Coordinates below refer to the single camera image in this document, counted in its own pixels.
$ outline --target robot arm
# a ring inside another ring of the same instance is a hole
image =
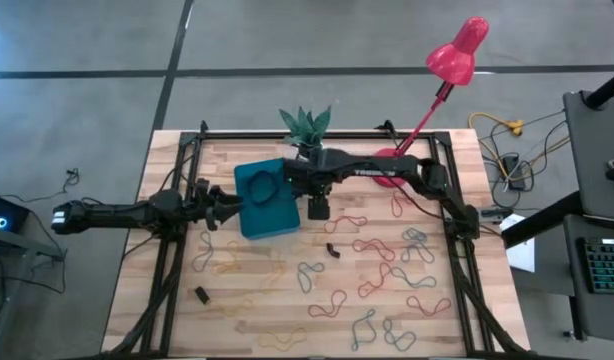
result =
[[[478,212],[465,205],[450,185],[445,167],[432,159],[412,155],[401,157],[356,156],[339,149],[313,151],[309,161],[284,160],[285,180],[295,195],[308,195],[308,217],[329,219],[327,195],[332,183],[349,176],[402,178],[415,192],[438,200],[452,217],[453,231],[461,237],[479,237]]]
[[[219,186],[209,189],[209,181],[198,179],[194,196],[184,202],[174,190],[161,190],[147,200],[131,205],[92,204],[70,201],[54,208],[51,228],[57,234],[79,233],[89,228],[147,229],[153,234],[180,223],[205,219],[209,230],[240,211],[240,197],[225,194]]]

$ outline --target artificial plant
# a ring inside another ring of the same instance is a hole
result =
[[[285,143],[296,146],[299,154],[305,157],[308,157],[312,149],[322,146],[321,141],[325,132],[327,132],[331,119],[331,106],[327,107],[315,119],[312,117],[311,111],[305,113],[302,107],[298,108],[297,118],[282,109],[279,111],[285,125],[291,132],[290,136],[285,137]]]

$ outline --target keyboard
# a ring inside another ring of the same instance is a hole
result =
[[[579,241],[589,291],[614,294],[614,239],[582,238]]]

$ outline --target gray floor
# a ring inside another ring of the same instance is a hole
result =
[[[184,0],[0,0],[0,71],[166,69]],[[614,5],[609,0],[196,1],[180,69],[424,66],[465,18],[485,16],[487,66],[614,64]],[[481,74],[456,88],[430,127],[466,127],[472,112],[531,120],[562,109],[567,91],[593,89],[612,74]],[[384,119],[413,126],[433,99],[431,75],[178,79],[165,129],[277,129],[278,108],[333,105],[332,127],[368,128]],[[57,191],[79,167],[69,194],[31,205],[43,219],[53,206],[94,196],[134,199],[162,78],[0,80],[0,193],[35,197]],[[523,152],[562,115],[500,136],[501,151]],[[479,120],[481,135],[491,123]],[[563,136],[566,130],[555,134]],[[568,147],[520,207],[543,207],[577,188]],[[501,196],[502,201],[510,200]],[[32,234],[45,241],[40,232]],[[2,359],[57,359],[100,349],[126,231],[58,237],[69,249],[67,292],[23,286]],[[59,270],[39,280],[59,286]],[[541,354],[614,359],[614,343],[566,342],[567,300],[519,287],[532,348]]]

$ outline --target teal container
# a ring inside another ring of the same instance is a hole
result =
[[[298,231],[298,206],[283,179],[282,159],[236,166],[236,193],[243,199],[240,232],[250,240]]]

